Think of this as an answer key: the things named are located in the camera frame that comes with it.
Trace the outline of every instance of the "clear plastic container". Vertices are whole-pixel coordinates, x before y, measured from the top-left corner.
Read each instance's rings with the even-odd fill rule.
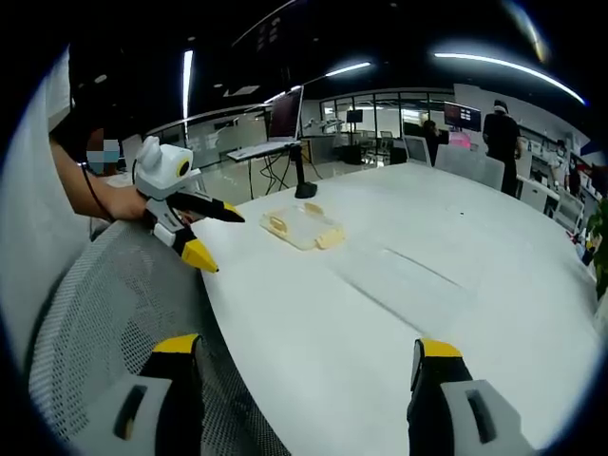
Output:
[[[259,224],[299,250],[330,249],[345,238],[342,225],[310,202],[266,213]]]

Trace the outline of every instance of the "fluorescent light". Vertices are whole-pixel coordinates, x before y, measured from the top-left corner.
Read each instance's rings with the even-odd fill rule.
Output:
[[[369,67],[370,65],[371,65],[370,62],[365,62],[363,64],[347,66],[346,68],[340,68],[340,69],[337,69],[336,71],[331,71],[331,72],[327,73],[325,76],[329,78],[330,76],[335,76],[336,74],[345,73],[347,71],[352,71],[352,70],[358,69],[358,68]]]
[[[190,72],[192,70],[192,50],[183,53],[183,118],[188,118],[188,95],[190,95]]]
[[[269,98],[268,100],[266,100],[264,102],[264,104],[267,105],[268,103],[272,103],[274,100],[276,100],[279,97],[282,97],[283,95],[285,95],[285,90],[283,90],[281,93],[277,93],[273,98]]]
[[[403,117],[416,117],[416,118],[419,118],[420,117],[420,112],[418,112],[418,111],[412,111],[410,109],[401,109],[401,115]]]
[[[373,106],[355,106],[354,108],[361,111],[373,111]],[[384,109],[384,107],[377,106],[376,109]]]
[[[482,57],[482,56],[479,56],[479,55],[454,54],[454,53],[446,53],[446,52],[436,52],[435,53],[435,57],[439,57],[439,58],[443,58],[443,59],[477,60],[479,62],[488,62],[490,64],[502,65],[503,67],[509,67],[509,68],[518,69],[519,71],[523,71],[524,73],[528,73],[528,74],[531,74],[532,76],[536,76],[537,78],[542,79],[543,81],[546,81],[547,83],[549,83],[549,84],[551,84],[551,85],[553,85],[553,86],[555,86],[557,88],[560,88],[561,90],[563,90],[564,92],[566,92],[571,97],[576,98],[583,105],[586,105],[586,102],[581,98],[581,96],[577,92],[575,92],[574,90],[572,90],[571,88],[566,87],[564,84],[559,83],[558,81],[556,81],[553,78],[550,78],[546,74],[539,73],[538,71],[536,71],[534,69],[531,69],[531,68],[527,68],[525,66],[521,66],[521,65],[517,65],[517,64],[512,64],[512,63],[506,62],[504,60],[493,59],[491,57]]]

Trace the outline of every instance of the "black ceiling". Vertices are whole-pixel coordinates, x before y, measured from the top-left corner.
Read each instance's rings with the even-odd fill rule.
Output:
[[[187,49],[194,50],[191,116],[261,103],[343,64],[370,61],[372,67],[356,74],[306,85],[305,98],[387,87],[452,87],[461,82],[541,106],[603,140],[603,90],[596,76],[600,62],[594,55],[594,48],[602,47],[595,37],[602,24],[583,4],[573,9],[523,2],[552,51],[551,60],[541,64],[501,3],[484,0],[296,0],[242,37],[285,3],[224,0],[200,7],[165,6],[123,19],[120,33],[108,36],[87,28],[72,44],[72,85],[101,93],[92,98],[110,106],[109,118],[120,125],[123,135],[181,119],[182,58]],[[552,75],[578,92],[588,106],[535,78],[514,77],[506,68],[480,71],[474,65],[438,62],[431,54],[471,45],[487,46],[495,57]],[[95,85],[92,81],[99,74],[106,74],[107,80]],[[251,95],[223,97],[226,90],[233,93],[242,86],[260,88]]]

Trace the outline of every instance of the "desk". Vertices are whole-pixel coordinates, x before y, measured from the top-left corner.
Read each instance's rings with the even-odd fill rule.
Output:
[[[259,227],[263,213],[297,203],[292,189],[241,204],[246,223],[193,225],[219,265],[203,278],[221,332],[283,444],[293,454],[409,454],[420,334],[334,267],[373,240],[469,295],[431,335],[511,403],[531,445],[547,445],[602,353],[595,285],[564,230],[516,199],[412,163],[322,180],[312,202],[344,224],[334,249],[299,252]],[[395,281],[388,297],[421,296],[406,286]]]

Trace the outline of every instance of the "glass partition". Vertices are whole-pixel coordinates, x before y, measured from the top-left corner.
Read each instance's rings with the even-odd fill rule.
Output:
[[[399,95],[379,93],[376,95],[376,138],[400,138]]]

